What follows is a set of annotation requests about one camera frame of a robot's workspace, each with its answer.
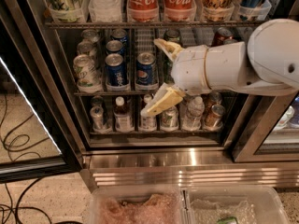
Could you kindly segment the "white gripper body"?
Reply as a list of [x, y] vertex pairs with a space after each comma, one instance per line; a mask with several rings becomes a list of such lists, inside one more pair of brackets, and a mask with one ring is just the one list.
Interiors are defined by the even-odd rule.
[[171, 76], [175, 85], [188, 94], [209, 93], [205, 71], [207, 51], [206, 45], [188, 47], [173, 63]]

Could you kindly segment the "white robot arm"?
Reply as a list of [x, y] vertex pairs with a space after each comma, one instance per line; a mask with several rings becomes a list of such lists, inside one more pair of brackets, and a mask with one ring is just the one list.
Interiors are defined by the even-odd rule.
[[263, 23], [249, 40], [217, 47], [181, 48], [156, 39], [154, 44], [173, 62], [172, 84], [163, 84], [141, 111], [156, 116], [186, 95], [212, 91], [280, 96], [299, 89], [299, 22], [276, 19]]

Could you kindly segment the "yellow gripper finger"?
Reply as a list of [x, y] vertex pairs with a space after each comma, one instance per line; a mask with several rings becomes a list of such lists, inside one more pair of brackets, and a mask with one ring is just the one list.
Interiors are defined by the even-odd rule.
[[154, 45], [158, 49], [162, 50], [171, 62], [173, 62], [179, 53], [183, 51], [183, 47], [180, 44], [171, 41], [165, 41], [161, 38], [155, 39]]
[[176, 85], [164, 83], [157, 90], [153, 99], [140, 111], [144, 117], [154, 117], [161, 114], [170, 107], [179, 104], [186, 93]]

